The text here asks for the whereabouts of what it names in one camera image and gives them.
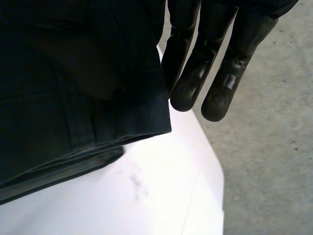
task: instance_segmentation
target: black mechanical finger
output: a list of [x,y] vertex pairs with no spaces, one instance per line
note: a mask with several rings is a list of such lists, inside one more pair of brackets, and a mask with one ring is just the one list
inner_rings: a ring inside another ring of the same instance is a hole
[[195,104],[236,12],[231,5],[202,1],[197,41],[171,95],[176,110],[185,112]]
[[190,48],[200,2],[201,0],[168,0],[172,30],[164,52],[162,68],[169,97]]
[[257,46],[277,22],[278,19],[267,15],[238,11],[228,49],[202,104],[201,113],[205,119],[219,121],[224,118]]

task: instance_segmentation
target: robotic hand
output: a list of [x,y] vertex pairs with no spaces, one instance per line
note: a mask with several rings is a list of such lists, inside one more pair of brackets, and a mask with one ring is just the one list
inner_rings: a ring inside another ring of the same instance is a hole
[[[182,112],[193,107],[227,29],[235,18],[227,51],[201,108],[201,113],[207,120],[221,120],[226,115],[257,46],[272,31],[278,18],[286,14],[297,1],[202,0],[201,3],[201,0],[168,0],[172,30],[162,67],[172,106]],[[159,9],[162,11],[164,3],[156,0],[154,4],[160,5]],[[180,76],[200,8],[196,44]],[[152,26],[154,34],[158,34],[158,41],[163,21],[154,22],[158,22]]]

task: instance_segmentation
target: white surface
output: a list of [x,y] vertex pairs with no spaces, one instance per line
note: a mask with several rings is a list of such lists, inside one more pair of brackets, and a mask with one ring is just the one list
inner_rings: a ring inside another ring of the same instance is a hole
[[0,206],[1,235],[221,235],[224,178],[192,112],[112,165]]

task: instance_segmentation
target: concrete floor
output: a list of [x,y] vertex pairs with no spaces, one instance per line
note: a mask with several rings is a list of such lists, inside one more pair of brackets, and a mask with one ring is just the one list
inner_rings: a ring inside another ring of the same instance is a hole
[[[160,45],[169,37],[169,14]],[[226,117],[194,107],[225,175],[225,235],[313,234],[313,1],[301,0],[259,45]]]

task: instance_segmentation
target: black fabric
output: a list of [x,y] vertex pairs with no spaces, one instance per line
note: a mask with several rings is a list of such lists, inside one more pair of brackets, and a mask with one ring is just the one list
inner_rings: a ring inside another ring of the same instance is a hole
[[[0,9],[15,24],[45,30],[63,25],[52,18],[36,24],[27,14],[19,22],[12,16],[17,11],[11,14],[2,3]],[[135,0],[92,0],[80,16],[82,28],[89,24],[98,32],[116,70],[111,79],[124,85],[114,100],[86,94],[66,67],[0,24],[0,204],[104,167],[121,156],[121,146],[171,131],[163,73],[142,7]]]
[[289,12],[299,0],[218,0],[247,11],[279,18]]

